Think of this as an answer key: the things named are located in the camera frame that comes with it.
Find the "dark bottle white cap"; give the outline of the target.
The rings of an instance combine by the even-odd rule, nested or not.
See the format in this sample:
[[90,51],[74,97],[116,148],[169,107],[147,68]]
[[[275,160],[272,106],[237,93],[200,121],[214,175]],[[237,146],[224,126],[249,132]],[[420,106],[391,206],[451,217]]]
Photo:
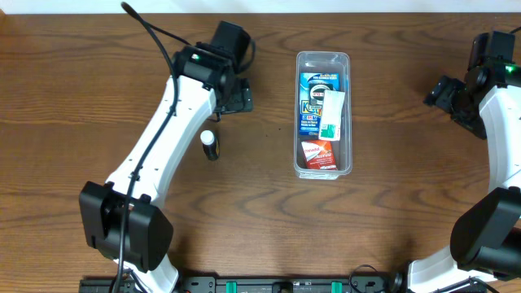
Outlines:
[[200,140],[207,158],[211,161],[218,160],[220,156],[220,144],[217,135],[211,130],[204,130],[200,134]]

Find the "white green Panadol box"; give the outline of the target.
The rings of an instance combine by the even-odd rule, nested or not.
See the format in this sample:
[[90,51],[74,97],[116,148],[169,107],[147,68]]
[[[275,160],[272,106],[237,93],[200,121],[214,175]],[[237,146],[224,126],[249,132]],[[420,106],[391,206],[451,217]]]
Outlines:
[[318,139],[322,141],[339,141],[341,139],[342,110],[345,93],[326,90],[322,104]]

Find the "blue Kool Fever box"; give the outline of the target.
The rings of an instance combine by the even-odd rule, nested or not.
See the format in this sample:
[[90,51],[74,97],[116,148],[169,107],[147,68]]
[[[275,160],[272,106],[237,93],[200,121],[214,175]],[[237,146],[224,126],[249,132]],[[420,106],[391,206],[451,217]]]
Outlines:
[[299,79],[298,117],[299,134],[303,136],[317,136],[322,118],[322,105],[312,106],[309,102],[309,86],[316,83],[327,83],[334,86],[335,91],[340,89],[339,74],[333,72],[317,73],[302,72]]

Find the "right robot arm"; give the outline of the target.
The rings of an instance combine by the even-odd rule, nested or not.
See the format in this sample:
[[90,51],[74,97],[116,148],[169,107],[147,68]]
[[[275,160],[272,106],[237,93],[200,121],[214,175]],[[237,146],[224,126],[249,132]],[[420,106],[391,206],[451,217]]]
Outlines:
[[516,31],[476,36],[463,80],[443,76],[424,99],[488,144],[488,194],[456,221],[450,244],[408,263],[393,292],[492,292],[520,277],[520,66]]

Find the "red Panadol box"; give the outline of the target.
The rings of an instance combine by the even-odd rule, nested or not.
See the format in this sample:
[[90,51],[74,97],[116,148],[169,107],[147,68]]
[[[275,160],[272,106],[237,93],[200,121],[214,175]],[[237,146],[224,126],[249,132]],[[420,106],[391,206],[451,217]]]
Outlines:
[[335,155],[329,141],[311,140],[301,143],[308,169],[336,170]]

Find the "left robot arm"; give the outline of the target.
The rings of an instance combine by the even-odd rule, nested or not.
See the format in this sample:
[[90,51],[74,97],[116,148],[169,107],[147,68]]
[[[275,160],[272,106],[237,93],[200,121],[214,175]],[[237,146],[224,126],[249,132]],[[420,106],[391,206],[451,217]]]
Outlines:
[[168,57],[163,97],[137,144],[103,184],[84,185],[79,206],[86,242],[118,265],[102,291],[174,291],[178,271],[168,257],[173,226],[162,212],[165,197],[206,119],[253,109],[249,82],[240,75],[254,48],[242,27],[222,21],[209,43]]

